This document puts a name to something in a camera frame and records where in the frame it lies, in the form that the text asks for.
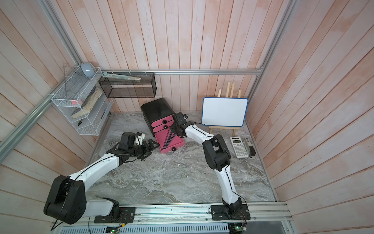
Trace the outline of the pink bottom drawer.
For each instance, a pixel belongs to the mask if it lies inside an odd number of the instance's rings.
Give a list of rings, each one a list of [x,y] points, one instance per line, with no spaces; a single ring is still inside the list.
[[[182,138],[178,137],[177,135],[173,139],[173,141],[170,143],[167,149],[163,149],[163,145],[165,142],[165,138],[167,135],[168,130],[163,130],[155,134],[155,138],[157,142],[160,144],[160,150],[161,153],[164,154],[169,151],[174,151],[174,149],[180,148],[185,145],[185,142]]]

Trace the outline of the black drawer cabinet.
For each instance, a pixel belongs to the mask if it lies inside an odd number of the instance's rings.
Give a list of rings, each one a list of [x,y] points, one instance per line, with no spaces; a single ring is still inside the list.
[[[155,136],[156,133],[153,132],[153,127],[151,126],[152,122],[175,114],[164,98],[159,98],[143,104],[141,110],[153,136]]]

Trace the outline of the black pencil bundle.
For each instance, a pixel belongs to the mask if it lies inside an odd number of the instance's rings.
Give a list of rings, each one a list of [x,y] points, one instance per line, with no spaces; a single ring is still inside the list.
[[[168,141],[166,141],[165,148],[168,148],[168,146],[173,141],[173,139],[175,138],[175,136],[176,136],[176,134],[173,133],[173,132],[171,132],[171,134],[169,135]]]

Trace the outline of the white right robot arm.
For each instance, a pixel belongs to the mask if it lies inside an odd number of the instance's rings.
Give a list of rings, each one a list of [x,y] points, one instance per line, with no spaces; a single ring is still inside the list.
[[[187,115],[173,115],[171,131],[180,138],[190,138],[199,143],[204,151],[208,166],[216,173],[222,190],[223,205],[234,214],[242,208],[243,202],[238,195],[230,171],[231,155],[224,138],[200,129],[196,124],[187,120]]]

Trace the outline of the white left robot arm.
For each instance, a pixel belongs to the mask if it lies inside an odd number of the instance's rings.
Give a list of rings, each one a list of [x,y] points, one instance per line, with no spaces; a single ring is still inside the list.
[[[160,146],[156,141],[144,140],[141,133],[124,132],[120,142],[96,162],[69,176],[54,179],[43,212],[67,224],[83,217],[99,217],[109,222],[121,219],[119,202],[110,198],[87,200],[86,192],[104,175],[134,160],[145,160]]]

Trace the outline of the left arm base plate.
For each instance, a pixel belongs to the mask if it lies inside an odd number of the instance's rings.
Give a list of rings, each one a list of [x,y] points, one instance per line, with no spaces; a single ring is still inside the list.
[[[117,207],[107,216],[96,216],[94,223],[133,223],[135,207]]]

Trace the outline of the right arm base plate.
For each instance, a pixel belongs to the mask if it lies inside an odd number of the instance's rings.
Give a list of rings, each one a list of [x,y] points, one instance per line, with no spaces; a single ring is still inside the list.
[[[240,208],[235,208],[233,211],[230,210],[229,207],[225,205],[211,205],[209,209],[209,213],[211,214],[212,219],[215,221],[222,221],[222,220],[247,221],[251,219],[246,205],[242,205]]]

